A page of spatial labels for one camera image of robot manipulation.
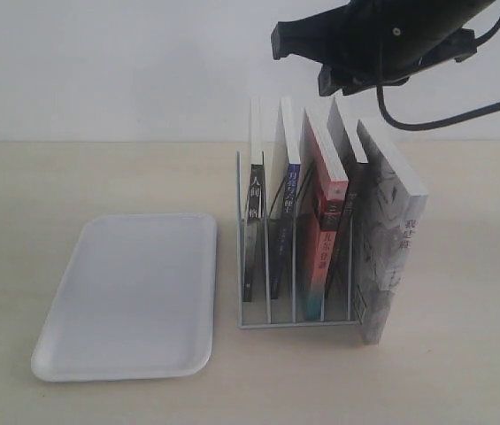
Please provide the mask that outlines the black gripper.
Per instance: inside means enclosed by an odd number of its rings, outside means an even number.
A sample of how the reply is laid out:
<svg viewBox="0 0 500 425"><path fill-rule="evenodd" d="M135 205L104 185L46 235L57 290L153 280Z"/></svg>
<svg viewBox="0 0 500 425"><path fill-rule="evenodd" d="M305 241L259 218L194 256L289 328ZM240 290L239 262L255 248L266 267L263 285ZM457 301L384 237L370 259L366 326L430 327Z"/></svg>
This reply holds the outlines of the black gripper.
<svg viewBox="0 0 500 425"><path fill-rule="evenodd" d="M271 49L274 60L296 55L323 64L320 96L352 96L363 84L404 84L428 68L471 57L477 37L465 24L477 13L476 1L350 1L279 21Z"/></svg>

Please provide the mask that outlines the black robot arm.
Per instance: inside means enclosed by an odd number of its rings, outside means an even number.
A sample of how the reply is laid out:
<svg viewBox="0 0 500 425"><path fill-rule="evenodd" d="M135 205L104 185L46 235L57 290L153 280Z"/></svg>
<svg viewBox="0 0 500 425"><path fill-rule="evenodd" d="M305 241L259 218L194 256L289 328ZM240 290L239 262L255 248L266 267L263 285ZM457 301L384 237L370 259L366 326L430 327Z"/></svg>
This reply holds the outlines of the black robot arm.
<svg viewBox="0 0 500 425"><path fill-rule="evenodd" d="M476 53L500 28L482 35L466 23L489 1L349 1L334 9L278 22L271 33L273 59L290 55L322 65L318 92L345 96L377 86L401 86L411 76Z"/></svg>

